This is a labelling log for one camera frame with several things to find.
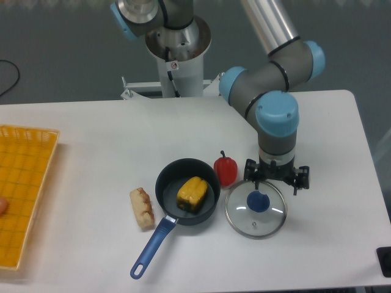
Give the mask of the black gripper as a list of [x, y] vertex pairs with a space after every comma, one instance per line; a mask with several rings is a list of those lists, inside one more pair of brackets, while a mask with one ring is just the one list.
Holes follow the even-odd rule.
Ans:
[[252, 159], [246, 160], [243, 175], [244, 181], [251, 181], [255, 189], [258, 189], [259, 181], [267, 179], [290, 183], [290, 186], [293, 187], [293, 195], [297, 195], [299, 190], [309, 189], [310, 167], [301, 166], [294, 168], [294, 159], [283, 165], [268, 164], [263, 160], [260, 160], [259, 165]]

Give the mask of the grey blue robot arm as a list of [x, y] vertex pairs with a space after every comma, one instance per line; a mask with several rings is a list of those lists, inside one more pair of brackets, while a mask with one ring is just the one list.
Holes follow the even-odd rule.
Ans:
[[[290, 89], [324, 70], [324, 52], [300, 38], [280, 1], [243, 1], [242, 6], [268, 56], [257, 71], [233, 67], [219, 78], [220, 95], [258, 134], [259, 160], [246, 162], [244, 179], [308, 189], [309, 168], [294, 166], [299, 110]], [[144, 37], [158, 65], [163, 97], [203, 95], [203, 56], [211, 31], [192, 1], [114, 1], [111, 11], [127, 39]]]

